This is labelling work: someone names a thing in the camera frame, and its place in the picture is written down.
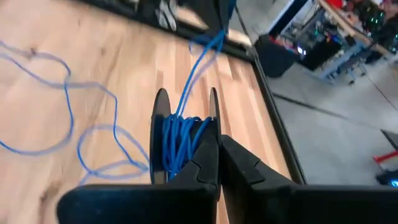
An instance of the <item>blue wire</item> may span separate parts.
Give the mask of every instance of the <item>blue wire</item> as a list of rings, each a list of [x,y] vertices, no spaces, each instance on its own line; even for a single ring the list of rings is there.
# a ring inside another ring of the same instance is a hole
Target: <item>blue wire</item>
[[[186,162],[192,159],[193,154],[197,149],[197,144],[201,135],[203,134],[207,124],[211,121],[211,118],[206,118],[201,126],[199,127],[193,141],[191,141],[190,130],[194,125],[194,122],[200,121],[199,117],[183,119],[182,114],[187,105],[188,98],[192,91],[193,86],[200,78],[201,74],[215,61],[218,53],[221,51],[224,41],[225,31],[220,31],[214,39],[210,39],[206,35],[200,35],[193,39],[189,44],[189,50],[192,53],[192,44],[197,42],[199,44],[204,44],[208,42],[205,46],[203,52],[199,56],[198,60],[192,67],[189,74],[188,80],[184,86],[180,102],[175,114],[171,114],[165,118],[162,126],[162,164],[164,169],[168,172],[168,180],[175,177],[183,168]],[[215,55],[202,66],[198,73],[193,76],[195,70],[199,63],[203,60],[204,56],[207,54],[214,45],[217,45]]]
[[[114,95],[105,86],[99,84],[98,82],[69,83],[68,79],[71,76],[71,70],[70,70],[69,66],[62,59],[60,59],[52,54],[43,53],[43,52],[36,53],[36,52],[29,52],[26,50],[21,50],[21,49],[15,48],[15,47],[11,47],[10,45],[5,44],[3,41],[0,41],[0,47],[4,47],[5,49],[7,49],[11,52],[14,52],[15,54],[18,54],[18,55],[22,55],[25,57],[34,56],[34,58],[53,60],[53,61],[56,61],[56,62],[60,63],[61,65],[63,65],[63,67],[67,71],[67,75],[66,75],[63,83],[56,83],[56,82],[48,81],[48,80],[36,75],[35,73],[31,72],[30,70],[26,69],[24,66],[22,66],[18,61],[16,61],[12,57],[10,57],[8,54],[0,53],[0,59],[4,59],[4,60],[12,62],[14,65],[19,67],[22,71],[26,72],[26,74],[30,75],[32,78],[36,79],[41,84],[44,84],[50,88],[54,88],[57,90],[63,89],[65,91],[65,98],[67,100],[68,112],[69,112],[69,116],[70,116],[70,127],[69,127],[67,135],[60,142],[56,143],[53,146],[50,146],[47,149],[43,149],[43,150],[39,150],[39,151],[23,151],[23,150],[16,149],[16,148],[9,146],[4,141],[0,141],[0,145],[2,145],[4,148],[6,148],[7,150],[9,150],[11,152],[14,152],[14,153],[17,153],[20,155],[25,155],[25,156],[44,156],[46,154],[49,154],[49,153],[52,153],[52,152],[55,152],[55,151],[61,149],[63,146],[67,145],[70,142],[70,140],[72,138],[72,134],[73,134],[73,127],[74,127],[74,118],[73,118],[72,107],[70,105],[68,89],[99,88],[100,90],[104,91],[107,95],[109,95],[110,97],[112,97],[115,100],[114,120],[113,120],[113,125],[99,124],[96,126],[92,126],[88,129],[86,129],[83,132],[83,134],[79,137],[78,145],[76,148],[77,153],[78,153],[78,158],[79,158],[80,164],[88,172],[84,176],[84,178],[80,181],[80,184],[84,184],[90,176],[95,176],[95,177],[99,177],[102,179],[121,180],[121,179],[129,179],[129,178],[133,178],[133,177],[138,177],[149,170],[148,166],[146,166],[144,163],[133,160],[131,158],[131,156],[128,154],[127,150],[119,142],[119,139],[116,135],[117,132],[125,135],[125,137],[127,137],[128,140],[130,140],[140,150],[140,152],[144,155],[145,159],[149,163],[149,157],[145,153],[142,146],[126,130],[117,126],[118,98],[116,97],[116,95]],[[115,163],[100,167],[96,170],[91,170],[90,168],[88,168],[86,166],[86,164],[84,163],[84,160],[81,156],[81,153],[80,153],[81,144],[84,142],[84,139],[86,138],[86,136],[88,134],[91,134],[94,130],[98,130],[98,129],[111,129],[113,131],[113,137],[114,137],[115,141],[117,142],[119,148],[126,155],[127,160],[115,162]],[[125,164],[134,165],[134,166],[138,167],[141,171],[137,172],[135,174],[123,174],[123,175],[102,174],[102,172],[105,172],[110,169],[114,169],[117,166],[121,166],[121,165],[125,165]]]

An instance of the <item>blue cable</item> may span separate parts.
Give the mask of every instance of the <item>blue cable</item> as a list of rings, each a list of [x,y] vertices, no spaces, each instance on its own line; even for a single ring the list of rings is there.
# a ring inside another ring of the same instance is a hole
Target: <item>blue cable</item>
[[[220,31],[214,39],[210,39],[206,35],[201,35],[191,41],[189,44],[189,49],[192,53],[193,42],[198,42],[200,44],[208,42],[189,74],[175,114],[171,114],[170,116],[165,118],[163,122],[162,165],[164,169],[168,172],[168,180],[174,178],[174,176],[182,170],[185,163],[192,159],[193,154],[197,149],[198,141],[201,138],[201,135],[203,134],[207,124],[211,121],[210,117],[206,118],[199,127],[195,137],[193,138],[193,141],[191,141],[190,130],[194,122],[200,121],[200,118],[194,117],[183,119],[182,114],[187,105],[187,101],[194,84],[200,78],[201,74],[212,63],[214,63],[216,56],[221,51],[224,41],[224,35],[225,31],[223,30]],[[215,55],[199,69],[198,73],[195,76],[193,76],[195,70],[197,69],[197,66],[207,54],[207,51],[209,51],[214,45],[217,45]]]
[[[66,75],[63,83],[56,83],[56,82],[51,82],[44,78],[41,78],[40,76],[38,76],[35,73],[31,72],[30,70],[26,69],[18,61],[16,61],[12,57],[10,57],[8,54],[0,53],[0,59],[4,59],[9,62],[12,62],[15,66],[19,67],[22,71],[26,72],[26,74],[30,75],[32,78],[36,79],[41,84],[44,84],[50,88],[54,88],[57,90],[63,89],[65,91],[65,98],[67,101],[68,112],[69,112],[69,116],[70,116],[70,127],[69,127],[67,135],[60,142],[56,143],[53,146],[50,146],[47,149],[43,149],[43,150],[39,150],[39,151],[24,151],[24,150],[13,148],[13,147],[9,146],[8,144],[6,144],[4,141],[0,141],[1,146],[3,146],[4,148],[6,148],[7,150],[9,150],[11,152],[14,152],[14,153],[17,153],[20,155],[25,155],[25,156],[44,156],[46,154],[49,154],[49,153],[52,153],[52,152],[55,152],[55,151],[61,149],[63,146],[67,145],[70,142],[70,140],[72,138],[72,134],[73,134],[73,127],[74,127],[74,118],[73,118],[72,107],[70,105],[68,90],[69,89],[79,89],[79,88],[99,88],[100,90],[104,91],[107,95],[109,95],[110,97],[112,97],[115,100],[114,120],[113,120],[113,124],[99,124],[99,125],[92,126],[88,129],[86,129],[83,132],[83,134],[79,137],[78,145],[76,148],[77,153],[78,153],[78,158],[79,158],[80,164],[88,172],[84,176],[84,178],[80,181],[80,184],[84,184],[90,176],[95,176],[95,177],[99,177],[102,179],[109,179],[109,180],[121,180],[121,179],[129,179],[129,178],[133,178],[133,177],[138,177],[149,170],[148,166],[145,165],[144,163],[133,160],[131,158],[131,156],[128,154],[127,150],[119,142],[119,139],[118,139],[116,133],[122,133],[123,135],[125,135],[125,137],[127,137],[128,140],[130,140],[140,150],[140,152],[144,155],[145,159],[149,163],[149,157],[145,153],[142,146],[125,129],[117,126],[118,98],[116,97],[116,95],[114,95],[105,86],[99,84],[98,82],[85,82],[85,83],[70,83],[70,82],[68,82],[68,79],[71,76],[71,70],[70,70],[69,66],[62,59],[60,59],[52,54],[43,53],[43,52],[36,53],[36,52],[29,52],[26,50],[21,50],[21,49],[15,48],[15,47],[11,47],[11,46],[5,44],[3,41],[0,41],[0,47],[3,47],[15,54],[22,55],[25,57],[34,56],[34,58],[42,58],[42,59],[52,60],[52,61],[60,63],[67,71],[67,75]],[[84,139],[86,138],[86,136],[88,134],[91,134],[94,130],[98,130],[98,129],[110,129],[113,131],[113,137],[114,137],[115,141],[117,142],[119,148],[126,155],[127,160],[115,162],[115,163],[100,167],[96,170],[91,170],[90,168],[88,168],[86,166],[86,164],[84,163],[84,160],[81,156],[81,152],[80,152],[81,144],[84,142]],[[130,165],[136,166],[140,169],[140,171],[136,172],[135,174],[123,174],[123,175],[102,174],[103,172],[105,172],[107,170],[114,169],[117,166],[121,166],[121,165],[125,165],[125,164],[130,164]]]

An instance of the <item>wire spool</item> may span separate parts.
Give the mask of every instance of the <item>wire spool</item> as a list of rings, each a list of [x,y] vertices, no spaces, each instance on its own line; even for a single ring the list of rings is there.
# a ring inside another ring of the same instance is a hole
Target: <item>wire spool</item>
[[[221,144],[220,107],[218,106],[218,97],[215,88],[210,90],[209,104],[209,117],[211,118],[211,121],[209,121],[200,137],[197,144],[197,151],[195,151],[192,160],[195,160],[197,157],[197,152],[206,138],[216,138],[218,145]],[[156,94],[150,129],[149,167],[152,184],[165,184],[168,180],[168,172],[164,169],[162,163],[162,125],[165,118],[171,115],[170,111],[169,96],[167,91],[161,88]],[[202,123],[203,121],[194,121],[190,130],[190,136],[192,139],[195,137]],[[201,149],[201,152],[199,153],[200,157],[205,156],[205,150],[206,148]]]

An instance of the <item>cable spool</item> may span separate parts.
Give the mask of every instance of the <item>cable spool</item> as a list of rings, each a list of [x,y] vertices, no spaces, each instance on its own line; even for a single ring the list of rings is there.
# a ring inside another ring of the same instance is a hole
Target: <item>cable spool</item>
[[[209,116],[211,121],[209,121],[200,137],[192,160],[197,159],[197,157],[206,157],[208,154],[206,150],[212,149],[211,147],[201,147],[201,145],[204,144],[207,139],[215,138],[218,145],[220,146],[221,144],[220,107],[218,106],[218,97],[215,88],[210,90],[209,102]],[[168,179],[168,172],[164,169],[162,164],[162,125],[165,119],[170,115],[171,109],[169,96],[167,91],[161,88],[156,94],[150,129],[149,161],[150,179],[152,184],[165,184]],[[194,121],[194,124],[190,130],[190,136],[192,139],[195,137],[202,123],[203,121]]]

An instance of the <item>black frame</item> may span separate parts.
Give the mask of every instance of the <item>black frame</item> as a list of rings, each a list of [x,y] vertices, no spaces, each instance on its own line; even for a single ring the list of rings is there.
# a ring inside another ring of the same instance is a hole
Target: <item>black frame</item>
[[[157,29],[168,32],[170,34],[177,35],[187,40],[190,40],[206,32],[201,28],[195,27],[191,24],[187,24],[186,22],[178,20],[176,20],[177,23],[176,31],[173,31],[171,29],[166,29],[159,25],[157,18],[155,16],[155,8],[150,8],[150,9],[146,8],[145,15],[141,14],[139,10],[137,12],[132,10],[134,8],[140,9],[140,7],[143,7],[140,6],[140,3],[134,7],[131,4],[127,6],[125,4],[113,0],[79,0],[79,1],[87,2],[96,7],[105,9],[107,11],[111,11],[120,16],[124,16],[128,19],[132,19],[134,21],[141,22],[148,26],[155,27]],[[252,65],[258,85],[261,90],[262,97],[267,106],[269,115],[271,117],[272,125],[275,129],[275,133],[277,135],[280,147],[282,149],[282,153],[285,157],[286,165],[289,170],[290,176],[295,183],[306,184],[307,181],[305,180],[305,176],[300,166],[299,159],[294,151],[292,142],[290,141],[284,122],[282,121],[278,109],[276,108],[271,90],[268,86],[264,71],[258,59],[256,49],[254,47],[251,47],[249,49],[247,46],[243,44],[234,42],[229,39],[225,39],[221,51],[232,57],[236,57],[246,62],[249,62]]]

